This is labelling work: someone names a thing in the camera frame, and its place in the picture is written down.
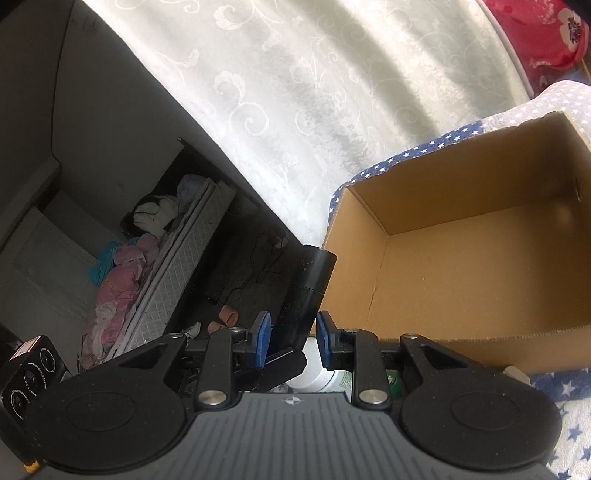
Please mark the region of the black and white cloth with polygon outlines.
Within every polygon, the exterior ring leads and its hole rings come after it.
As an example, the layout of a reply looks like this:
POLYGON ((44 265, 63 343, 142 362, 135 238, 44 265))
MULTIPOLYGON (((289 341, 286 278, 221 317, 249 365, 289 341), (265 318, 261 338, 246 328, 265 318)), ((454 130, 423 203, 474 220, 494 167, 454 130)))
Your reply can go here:
POLYGON ((179 213, 174 196, 147 196, 132 212, 133 225, 161 239, 171 228, 179 213))

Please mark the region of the white lace curtain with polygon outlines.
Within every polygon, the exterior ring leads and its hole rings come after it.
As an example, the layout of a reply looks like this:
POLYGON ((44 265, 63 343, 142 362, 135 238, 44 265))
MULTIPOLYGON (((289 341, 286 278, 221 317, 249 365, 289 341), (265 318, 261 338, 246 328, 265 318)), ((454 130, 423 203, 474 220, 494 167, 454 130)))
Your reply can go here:
POLYGON ((526 102, 481 1, 94 1, 301 242, 356 174, 526 102))

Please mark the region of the white plastic bottle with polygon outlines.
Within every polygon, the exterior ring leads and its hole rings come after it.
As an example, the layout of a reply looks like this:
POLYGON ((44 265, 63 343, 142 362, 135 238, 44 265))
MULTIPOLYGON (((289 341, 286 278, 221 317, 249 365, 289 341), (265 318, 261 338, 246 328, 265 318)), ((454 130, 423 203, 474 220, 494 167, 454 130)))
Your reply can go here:
POLYGON ((335 393, 349 390, 349 374, 342 370, 327 370, 322 365, 318 342, 308 337, 304 344, 307 365, 300 375, 287 381, 287 387, 298 393, 335 393))

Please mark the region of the pink slippers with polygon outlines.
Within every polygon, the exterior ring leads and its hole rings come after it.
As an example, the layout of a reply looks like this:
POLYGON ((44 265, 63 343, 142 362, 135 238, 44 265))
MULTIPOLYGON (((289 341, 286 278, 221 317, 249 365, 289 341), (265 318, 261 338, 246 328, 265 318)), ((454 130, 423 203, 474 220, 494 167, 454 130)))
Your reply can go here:
POLYGON ((207 333, 214 334, 216 331, 235 327, 238 323, 239 314, 235 308, 228 305, 223 305, 217 315, 217 318, 207 325, 207 333))

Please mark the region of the green can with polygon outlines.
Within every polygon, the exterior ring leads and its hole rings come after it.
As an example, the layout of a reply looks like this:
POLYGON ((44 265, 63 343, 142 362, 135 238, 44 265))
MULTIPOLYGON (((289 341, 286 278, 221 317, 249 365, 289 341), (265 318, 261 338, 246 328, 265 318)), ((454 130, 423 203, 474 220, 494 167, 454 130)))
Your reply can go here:
POLYGON ((400 372, 396 369, 387 369, 386 374, 392 398, 394 400, 404 398, 406 395, 406 388, 400 372))

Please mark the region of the red floral blanket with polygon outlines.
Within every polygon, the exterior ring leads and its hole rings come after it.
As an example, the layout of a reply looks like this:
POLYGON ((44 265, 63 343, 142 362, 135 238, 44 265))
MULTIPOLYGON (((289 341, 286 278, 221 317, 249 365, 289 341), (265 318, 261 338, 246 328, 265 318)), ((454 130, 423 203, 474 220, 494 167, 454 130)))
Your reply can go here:
POLYGON ((535 94, 588 70, 590 5, 584 1, 487 0, 535 94))

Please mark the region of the black cylindrical bottle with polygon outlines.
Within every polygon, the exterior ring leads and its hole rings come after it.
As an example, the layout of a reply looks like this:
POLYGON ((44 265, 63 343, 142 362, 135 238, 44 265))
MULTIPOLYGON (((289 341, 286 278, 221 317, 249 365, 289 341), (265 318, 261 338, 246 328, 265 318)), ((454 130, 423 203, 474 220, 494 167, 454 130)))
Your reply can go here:
POLYGON ((325 297, 337 256, 311 245, 301 248, 294 277, 274 321, 269 354, 297 351, 304 347, 325 297))

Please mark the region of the pile of pink clothes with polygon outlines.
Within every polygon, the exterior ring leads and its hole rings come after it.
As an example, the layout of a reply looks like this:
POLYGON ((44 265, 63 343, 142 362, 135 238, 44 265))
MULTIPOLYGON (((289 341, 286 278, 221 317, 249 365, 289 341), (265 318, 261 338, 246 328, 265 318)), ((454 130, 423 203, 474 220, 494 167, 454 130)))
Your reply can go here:
POLYGON ((110 242, 89 271, 98 287, 95 304, 82 336, 77 364, 86 371, 102 363, 116 343, 141 282, 159 254, 158 240, 149 233, 130 243, 110 242))

